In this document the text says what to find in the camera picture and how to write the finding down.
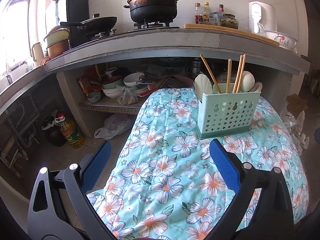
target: cutting board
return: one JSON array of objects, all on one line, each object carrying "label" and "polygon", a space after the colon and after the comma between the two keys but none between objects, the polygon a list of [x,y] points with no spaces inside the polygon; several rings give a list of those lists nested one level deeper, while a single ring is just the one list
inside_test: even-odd
[{"label": "cutting board", "polygon": [[185,29],[205,29],[205,30],[213,30],[213,31],[222,31],[222,32],[228,32],[228,33],[235,33],[240,34],[244,36],[248,36],[251,38],[255,38],[264,42],[271,43],[272,45],[279,46],[280,43],[271,39],[268,39],[266,37],[257,35],[255,33],[248,33],[237,29],[227,28],[227,27],[221,27],[221,26],[215,26],[215,25],[207,25],[207,24],[189,24],[185,23],[184,25]]}]

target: blue textured pad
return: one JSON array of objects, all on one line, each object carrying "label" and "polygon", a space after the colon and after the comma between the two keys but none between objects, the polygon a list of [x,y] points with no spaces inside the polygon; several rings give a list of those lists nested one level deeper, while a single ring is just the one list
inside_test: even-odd
[{"label": "blue textured pad", "polygon": [[105,141],[82,173],[82,192],[92,190],[111,156],[111,144]]},{"label": "blue textured pad", "polygon": [[210,156],[228,188],[237,194],[240,189],[239,173],[221,147],[219,143],[212,140],[209,147]]}]

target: utensil holder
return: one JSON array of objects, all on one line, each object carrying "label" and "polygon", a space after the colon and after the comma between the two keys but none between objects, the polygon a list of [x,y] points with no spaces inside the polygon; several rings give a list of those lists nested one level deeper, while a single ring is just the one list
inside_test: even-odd
[{"label": "utensil holder", "polygon": [[[227,84],[219,84],[221,91]],[[204,94],[199,101],[198,126],[200,139],[231,135],[250,130],[251,120],[256,109],[260,92],[231,93],[234,83],[229,86],[229,93],[219,94],[216,86],[212,95]]]}]

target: window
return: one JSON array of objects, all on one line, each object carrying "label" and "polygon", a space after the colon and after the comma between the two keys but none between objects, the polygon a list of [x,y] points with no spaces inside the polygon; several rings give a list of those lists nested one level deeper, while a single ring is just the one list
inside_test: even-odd
[{"label": "window", "polygon": [[30,57],[30,0],[12,0],[0,15],[0,75]]}]

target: bottle label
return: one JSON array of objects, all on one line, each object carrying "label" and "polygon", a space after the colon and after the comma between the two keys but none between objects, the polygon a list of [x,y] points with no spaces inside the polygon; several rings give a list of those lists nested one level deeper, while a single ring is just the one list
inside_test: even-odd
[{"label": "bottle label", "polygon": [[66,131],[62,134],[70,144],[76,143],[81,138],[81,134],[78,132],[77,128],[75,128],[74,131]]},{"label": "bottle label", "polygon": [[203,22],[202,15],[195,15],[195,22],[196,24],[198,24],[199,22]]},{"label": "bottle label", "polygon": [[209,14],[204,14],[203,15],[203,21],[204,22],[209,22]]}]

